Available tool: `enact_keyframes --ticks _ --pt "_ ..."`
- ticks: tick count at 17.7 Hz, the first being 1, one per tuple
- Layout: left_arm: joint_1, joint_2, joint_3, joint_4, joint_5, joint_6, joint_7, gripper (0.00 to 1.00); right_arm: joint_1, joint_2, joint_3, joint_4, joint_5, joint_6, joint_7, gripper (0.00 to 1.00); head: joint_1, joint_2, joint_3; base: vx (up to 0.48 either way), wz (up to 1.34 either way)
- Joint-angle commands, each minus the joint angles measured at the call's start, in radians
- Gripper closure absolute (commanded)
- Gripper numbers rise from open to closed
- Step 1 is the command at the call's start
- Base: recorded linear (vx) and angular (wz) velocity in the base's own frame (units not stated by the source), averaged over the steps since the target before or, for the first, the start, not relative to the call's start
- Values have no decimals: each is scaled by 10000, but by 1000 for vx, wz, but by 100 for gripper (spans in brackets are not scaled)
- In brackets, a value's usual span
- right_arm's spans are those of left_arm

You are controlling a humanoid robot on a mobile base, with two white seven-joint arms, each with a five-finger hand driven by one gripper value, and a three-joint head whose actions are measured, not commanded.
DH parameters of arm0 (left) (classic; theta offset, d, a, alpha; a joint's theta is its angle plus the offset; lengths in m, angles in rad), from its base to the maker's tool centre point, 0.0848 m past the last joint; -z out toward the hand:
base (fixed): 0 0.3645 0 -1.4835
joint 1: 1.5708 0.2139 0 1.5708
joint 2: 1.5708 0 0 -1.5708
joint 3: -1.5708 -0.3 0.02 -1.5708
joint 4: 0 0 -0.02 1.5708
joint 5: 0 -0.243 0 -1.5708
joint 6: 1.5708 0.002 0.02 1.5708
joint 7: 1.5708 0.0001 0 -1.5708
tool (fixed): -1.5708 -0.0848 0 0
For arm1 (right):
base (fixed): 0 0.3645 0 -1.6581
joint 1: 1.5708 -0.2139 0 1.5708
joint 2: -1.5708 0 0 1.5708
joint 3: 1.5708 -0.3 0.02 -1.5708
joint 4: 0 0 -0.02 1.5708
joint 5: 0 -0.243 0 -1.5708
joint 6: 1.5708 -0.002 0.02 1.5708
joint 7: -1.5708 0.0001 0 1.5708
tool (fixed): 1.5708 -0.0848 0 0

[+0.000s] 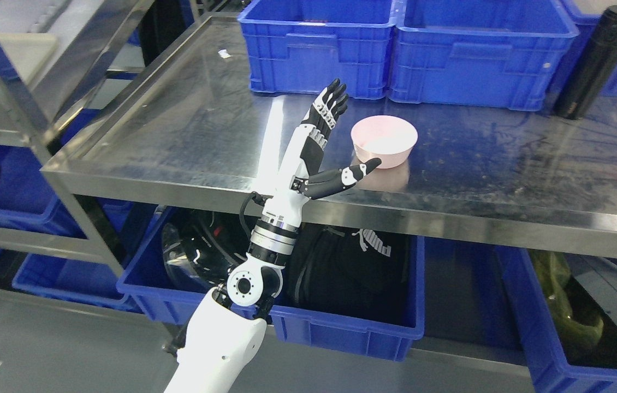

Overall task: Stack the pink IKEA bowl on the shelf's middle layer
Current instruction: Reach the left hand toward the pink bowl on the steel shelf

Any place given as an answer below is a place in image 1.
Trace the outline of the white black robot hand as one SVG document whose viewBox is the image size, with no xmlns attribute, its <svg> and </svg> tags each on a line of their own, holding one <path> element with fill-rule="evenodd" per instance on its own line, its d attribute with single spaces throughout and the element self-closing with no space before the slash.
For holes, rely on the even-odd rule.
<svg viewBox="0 0 617 393">
<path fill-rule="evenodd" d="M 277 175 L 276 197 L 301 195 L 311 200 L 323 199 L 351 189 L 381 165 L 380 158 L 371 158 L 345 168 L 319 169 L 331 133 L 347 110 L 346 89 L 346 84 L 336 78 L 310 104 L 284 152 Z"/>
</svg>

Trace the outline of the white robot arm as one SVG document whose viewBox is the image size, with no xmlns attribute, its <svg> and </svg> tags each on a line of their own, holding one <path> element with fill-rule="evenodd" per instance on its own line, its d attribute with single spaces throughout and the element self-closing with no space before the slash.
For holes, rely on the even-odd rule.
<svg viewBox="0 0 617 393">
<path fill-rule="evenodd" d="M 290 190 L 266 200 L 246 261 L 210 289 L 194 311 L 166 392 L 227 392 L 258 353 L 266 316 L 283 288 L 308 197 Z"/>
</svg>

